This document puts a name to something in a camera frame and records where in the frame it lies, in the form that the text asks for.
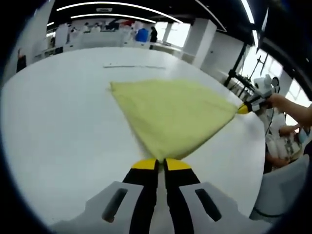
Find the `human hand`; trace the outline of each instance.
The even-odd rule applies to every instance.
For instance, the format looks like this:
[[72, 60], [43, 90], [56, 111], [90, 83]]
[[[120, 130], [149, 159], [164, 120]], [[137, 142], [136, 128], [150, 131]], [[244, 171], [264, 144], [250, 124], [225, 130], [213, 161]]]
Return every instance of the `human hand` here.
[[272, 107], [281, 108], [286, 100], [287, 99], [284, 96], [274, 93], [267, 99], [267, 104], [270, 108]]
[[18, 59], [20, 59], [22, 57], [22, 54], [20, 53], [21, 48], [18, 50]]
[[281, 168], [281, 167], [285, 167], [290, 163], [290, 159], [281, 159], [281, 158], [276, 158], [273, 166], [277, 167], [277, 168]]
[[289, 136], [291, 133], [293, 133], [296, 130], [296, 128], [297, 128], [296, 126], [284, 125], [278, 130], [278, 132], [281, 137]]

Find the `window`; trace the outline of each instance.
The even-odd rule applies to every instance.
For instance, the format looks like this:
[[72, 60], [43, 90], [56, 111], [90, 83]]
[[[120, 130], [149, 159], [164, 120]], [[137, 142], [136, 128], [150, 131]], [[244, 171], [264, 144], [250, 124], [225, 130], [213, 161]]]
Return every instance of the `window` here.
[[[294, 103], [305, 107], [309, 107], [312, 103], [295, 79], [292, 80], [292, 84], [289, 88], [288, 93], [286, 94], [286, 98]], [[296, 125], [297, 122], [290, 115], [286, 115], [286, 124]]]
[[157, 30], [157, 40], [163, 40], [167, 25], [168, 25], [167, 22], [157, 22], [156, 23], [155, 29]]
[[269, 74], [272, 78], [273, 77], [280, 78], [283, 72], [283, 66], [270, 55], [268, 55], [267, 60], [265, 60], [266, 56], [267, 56], [267, 53], [264, 52], [263, 50], [259, 50], [258, 52], [256, 52], [256, 48], [251, 47], [246, 56], [244, 67], [242, 67], [240, 70], [241, 74], [243, 76], [250, 77], [257, 64], [257, 60], [260, 58], [260, 61], [265, 62], [265, 64], [263, 65], [262, 63], [259, 63], [257, 65], [253, 73], [253, 76], [251, 78], [252, 83], [254, 82], [255, 78], [264, 77], [266, 74]]
[[182, 48], [189, 33], [190, 27], [191, 25], [188, 23], [173, 23], [168, 35], [167, 42]]
[[295, 79], [293, 79], [292, 84], [289, 88], [289, 93], [293, 96], [294, 99], [297, 99], [299, 92], [300, 92], [300, 85]]

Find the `yellow cloth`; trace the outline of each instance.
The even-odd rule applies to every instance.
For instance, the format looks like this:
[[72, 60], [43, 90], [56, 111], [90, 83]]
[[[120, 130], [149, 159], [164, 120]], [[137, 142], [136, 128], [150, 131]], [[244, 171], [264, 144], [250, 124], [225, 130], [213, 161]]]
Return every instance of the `yellow cloth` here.
[[135, 133], [160, 161], [187, 156], [237, 112], [213, 90], [185, 80], [111, 82], [111, 88]]

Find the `white chair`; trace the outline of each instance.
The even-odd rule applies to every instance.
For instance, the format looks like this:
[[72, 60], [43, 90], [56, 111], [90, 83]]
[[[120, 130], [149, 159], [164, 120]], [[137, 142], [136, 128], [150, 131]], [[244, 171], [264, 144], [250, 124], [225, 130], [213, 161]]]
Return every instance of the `white chair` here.
[[309, 156], [263, 175], [260, 192], [250, 216], [276, 222], [293, 204], [302, 189], [309, 166]]

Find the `white table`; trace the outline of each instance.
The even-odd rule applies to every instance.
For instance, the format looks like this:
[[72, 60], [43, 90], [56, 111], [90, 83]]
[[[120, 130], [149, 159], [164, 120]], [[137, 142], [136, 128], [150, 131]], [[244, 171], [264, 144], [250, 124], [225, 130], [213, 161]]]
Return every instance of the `white table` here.
[[[131, 66], [132, 68], [103, 68]], [[39, 61], [12, 77], [1, 98], [8, 165], [30, 207], [46, 224], [69, 220], [143, 158], [108, 91], [110, 81], [187, 78], [227, 100], [239, 100], [212, 77], [169, 54], [135, 48], [72, 51]], [[260, 188], [265, 142], [254, 115], [236, 116], [185, 159], [249, 215]]]

